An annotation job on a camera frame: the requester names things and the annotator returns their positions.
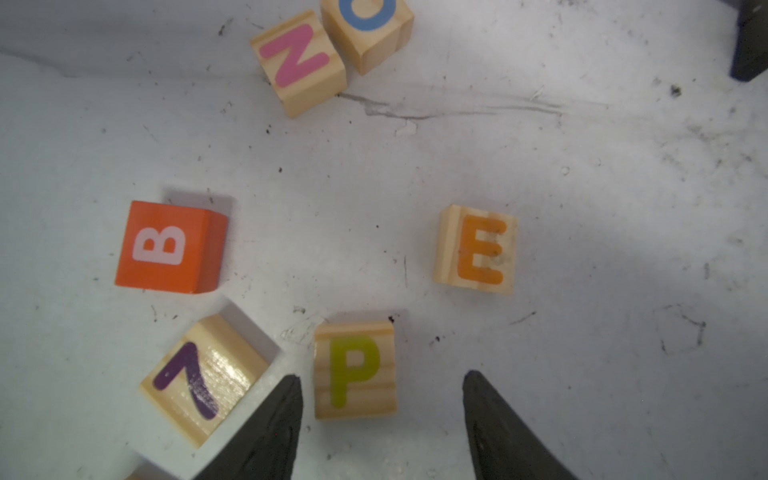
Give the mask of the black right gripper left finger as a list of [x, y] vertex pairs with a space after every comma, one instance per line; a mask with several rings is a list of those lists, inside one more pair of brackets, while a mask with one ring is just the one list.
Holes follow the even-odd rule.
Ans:
[[196, 478], [289, 479], [297, 454], [302, 413], [300, 378], [287, 375]]

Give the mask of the wooden block blue O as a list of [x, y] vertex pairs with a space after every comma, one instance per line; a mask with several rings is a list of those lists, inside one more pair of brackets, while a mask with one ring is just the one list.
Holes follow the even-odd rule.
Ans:
[[403, 0], [322, 0], [323, 25], [360, 75], [409, 42], [415, 14]]

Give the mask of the orange block white B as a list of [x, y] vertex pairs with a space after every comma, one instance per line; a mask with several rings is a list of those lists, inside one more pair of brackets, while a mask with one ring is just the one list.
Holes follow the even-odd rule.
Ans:
[[207, 209], [134, 201], [115, 284], [184, 294], [218, 288], [227, 216]]

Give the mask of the wooden block purple 7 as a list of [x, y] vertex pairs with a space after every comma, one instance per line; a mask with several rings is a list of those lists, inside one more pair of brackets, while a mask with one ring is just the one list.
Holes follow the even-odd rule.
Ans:
[[202, 446], [269, 368], [220, 314], [194, 324], [140, 391], [195, 447]]

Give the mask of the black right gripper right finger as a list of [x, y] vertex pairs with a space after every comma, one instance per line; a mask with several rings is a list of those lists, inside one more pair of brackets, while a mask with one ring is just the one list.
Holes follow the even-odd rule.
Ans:
[[462, 392], [478, 479], [576, 479], [481, 372], [471, 370], [465, 375]]

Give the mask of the wooden block pink N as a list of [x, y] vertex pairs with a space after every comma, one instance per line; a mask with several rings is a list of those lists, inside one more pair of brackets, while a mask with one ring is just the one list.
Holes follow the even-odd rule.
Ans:
[[252, 38], [250, 45], [290, 118], [347, 88], [344, 62], [312, 10]]

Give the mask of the wooden block green P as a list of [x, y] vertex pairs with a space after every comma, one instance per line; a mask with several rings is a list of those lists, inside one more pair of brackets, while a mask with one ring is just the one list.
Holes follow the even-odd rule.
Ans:
[[314, 412], [343, 420], [397, 412], [394, 324], [323, 323], [314, 333]]

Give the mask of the wooden block orange E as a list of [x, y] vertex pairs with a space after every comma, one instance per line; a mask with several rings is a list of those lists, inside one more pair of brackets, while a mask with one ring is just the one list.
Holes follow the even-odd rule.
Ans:
[[446, 207], [440, 213], [433, 280], [511, 295], [518, 227], [514, 216], [459, 205]]

